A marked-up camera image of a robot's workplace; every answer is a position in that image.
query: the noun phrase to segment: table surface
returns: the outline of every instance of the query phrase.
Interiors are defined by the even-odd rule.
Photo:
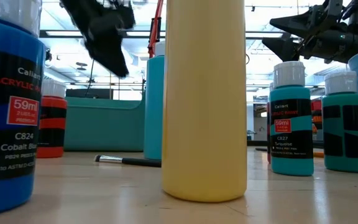
[[[95,163],[95,154],[39,159],[31,200],[1,213],[0,223],[358,223],[358,174],[326,170],[320,158],[312,177],[279,175],[265,152],[249,147],[244,197],[194,203],[165,194],[159,168]]]

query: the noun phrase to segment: red label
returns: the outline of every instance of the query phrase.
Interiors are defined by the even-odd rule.
[[[27,98],[11,96],[7,112],[7,124],[38,125],[39,102]]]
[[[291,119],[277,119],[274,121],[276,133],[291,133]]]

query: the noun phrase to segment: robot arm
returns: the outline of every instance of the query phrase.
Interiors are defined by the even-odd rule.
[[[349,25],[340,22],[347,18]],[[358,54],[358,0],[347,7],[342,0],[325,0],[304,14],[271,19],[270,24],[303,39],[300,43],[291,38],[262,40],[283,61],[298,60],[302,55],[305,59],[323,58],[326,63],[347,63]]]
[[[121,51],[123,32],[133,28],[134,11],[131,2],[109,0],[111,7],[104,7],[96,0],[61,0],[73,23],[85,40],[91,58],[119,77],[126,77],[124,55]]]

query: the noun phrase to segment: teal paint bottle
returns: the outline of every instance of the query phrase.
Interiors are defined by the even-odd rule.
[[[324,163],[327,169],[358,172],[356,72],[326,75],[323,98]]]
[[[274,66],[270,93],[272,170],[278,174],[313,175],[310,91],[302,62]]]

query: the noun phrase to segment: yellow bottle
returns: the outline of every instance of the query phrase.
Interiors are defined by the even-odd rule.
[[[162,185],[222,202],[247,187],[244,0],[168,0]]]

